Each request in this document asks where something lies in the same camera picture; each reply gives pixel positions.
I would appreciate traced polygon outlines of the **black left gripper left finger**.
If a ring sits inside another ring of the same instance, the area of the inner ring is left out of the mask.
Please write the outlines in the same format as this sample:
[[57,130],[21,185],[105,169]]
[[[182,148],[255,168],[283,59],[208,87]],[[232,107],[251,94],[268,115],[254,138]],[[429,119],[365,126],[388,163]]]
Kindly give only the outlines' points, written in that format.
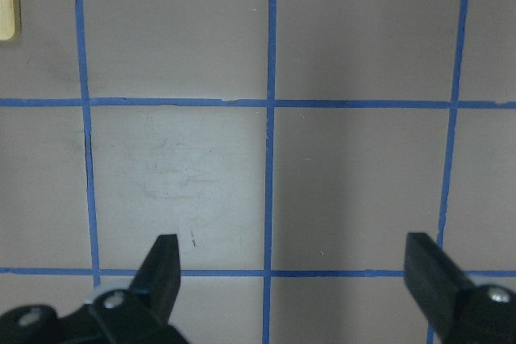
[[106,290],[60,317],[45,304],[1,315],[2,343],[187,343],[169,323],[181,286],[175,234],[156,238],[126,288]]

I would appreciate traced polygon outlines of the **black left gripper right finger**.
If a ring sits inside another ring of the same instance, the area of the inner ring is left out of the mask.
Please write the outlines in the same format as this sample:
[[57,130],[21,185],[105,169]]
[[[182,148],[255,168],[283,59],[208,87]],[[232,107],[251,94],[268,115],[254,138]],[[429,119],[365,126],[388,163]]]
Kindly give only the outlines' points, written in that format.
[[428,234],[406,235],[404,282],[442,343],[515,342],[515,292],[473,281]]

